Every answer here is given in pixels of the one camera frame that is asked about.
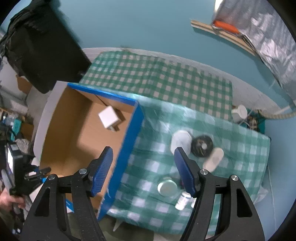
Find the person's left hand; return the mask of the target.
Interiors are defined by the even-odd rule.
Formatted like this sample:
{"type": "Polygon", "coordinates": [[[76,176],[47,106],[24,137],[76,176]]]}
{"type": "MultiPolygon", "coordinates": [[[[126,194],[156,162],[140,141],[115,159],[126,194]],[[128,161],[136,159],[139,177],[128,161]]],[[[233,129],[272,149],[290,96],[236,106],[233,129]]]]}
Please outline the person's left hand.
{"type": "Polygon", "coordinates": [[[0,196],[1,209],[10,211],[13,208],[14,204],[16,204],[18,208],[21,208],[21,209],[24,209],[26,206],[26,203],[23,197],[10,195],[7,189],[5,188],[1,192],[1,196],[0,196]]]}

